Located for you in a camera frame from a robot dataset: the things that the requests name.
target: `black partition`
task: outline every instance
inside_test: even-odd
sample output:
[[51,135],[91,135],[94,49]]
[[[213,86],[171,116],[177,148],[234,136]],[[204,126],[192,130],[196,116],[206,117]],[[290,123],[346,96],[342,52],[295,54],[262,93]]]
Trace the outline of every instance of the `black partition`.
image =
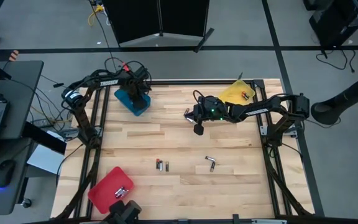
[[209,0],[161,0],[162,31],[203,37]]
[[160,32],[157,0],[103,0],[118,44]]
[[103,0],[118,45],[152,34],[203,37],[209,0]]

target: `red tray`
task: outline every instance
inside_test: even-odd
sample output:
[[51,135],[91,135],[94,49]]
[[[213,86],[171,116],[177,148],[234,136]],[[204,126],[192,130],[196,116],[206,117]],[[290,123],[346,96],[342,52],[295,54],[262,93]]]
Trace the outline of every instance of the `red tray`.
[[[114,193],[122,186],[129,191],[123,197],[116,198]],[[100,213],[105,214],[109,211],[109,207],[112,204],[122,200],[133,188],[133,181],[131,181],[120,167],[115,167],[98,184],[89,190],[88,198]]]

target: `gray floor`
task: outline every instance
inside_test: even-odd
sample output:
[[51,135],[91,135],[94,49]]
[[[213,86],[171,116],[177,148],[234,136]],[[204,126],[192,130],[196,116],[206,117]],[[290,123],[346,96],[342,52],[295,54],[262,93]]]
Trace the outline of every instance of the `gray floor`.
[[[317,45],[308,24],[311,12],[304,9],[301,0],[268,0],[268,3],[280,45]],[[87,24],[90,13],[86,0],[67,0],[64,5],[58,0],[5,0],[0,10],[0,49],[106,47],[100,27]],[[110,46],[116,47],[111,28],[103,26]],[[211,0],[208,27],[215,28],[215,33],[207,45],[272,45],[259,0]],[[358,45],[358,31],[350,39],[353,45]],[[168,37],[128,46],[196,43],[192,39]],[[318,62],[314,57],[318,53],[283,52],[293,91],[305,93],[311,103],[330,98],[358,80],[358,51],[352,63],[355,73],[350,68],[336,70]],[[154,79],[236,78],[241,72],[243,78],[281,78],[274,51],[126,52],[114,56],[141,61]],[[43,75],[71,83],[103,68],[108,57],[107,53],[20,54],[19,60],[43,60]],[[344,58],[335,52],[328,61],[342,66]],[[62,89],[53,88],[52,84],[41,78],[39,88],[58,104]],[[331,129],[306,123],[306,141],[326,216],[358,218],[358,105],[346,111],[342,123]],[[36,202],[34,206],[17,207],[12,214],[0,217],[0,223],[46,220],[55,194],[53,181],[54,176],[33,180],[26,197]]]

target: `blue block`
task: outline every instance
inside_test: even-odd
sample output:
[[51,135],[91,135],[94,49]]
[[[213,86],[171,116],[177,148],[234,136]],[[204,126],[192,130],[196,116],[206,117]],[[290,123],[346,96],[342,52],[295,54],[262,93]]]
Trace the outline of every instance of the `blue block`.
[[117,90],[114,93],[114,96],[117,97],[117,99],[119,101],[121,101],[121,103],[128,108],[135,116],[139,116],[141,115],[145,110],[147,110],[147,108],[149,108],[150,103],[151,103],[151,99],[148,95],[143,94],[142,97],[143,99],[147,102],[147,106],[141,110],[135,109],[133,102],[131,101],[131,99],[129,98],[128,94],[124,91],[124,90]]

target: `computer mouse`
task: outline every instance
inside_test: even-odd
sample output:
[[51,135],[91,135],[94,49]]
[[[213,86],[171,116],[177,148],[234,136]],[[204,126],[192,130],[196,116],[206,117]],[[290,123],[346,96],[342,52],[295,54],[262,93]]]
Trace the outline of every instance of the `computer mouse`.
[[11,183],[15,165],[16,162],[12,159],[5,160],[0,164],[0,187],[6,187]]

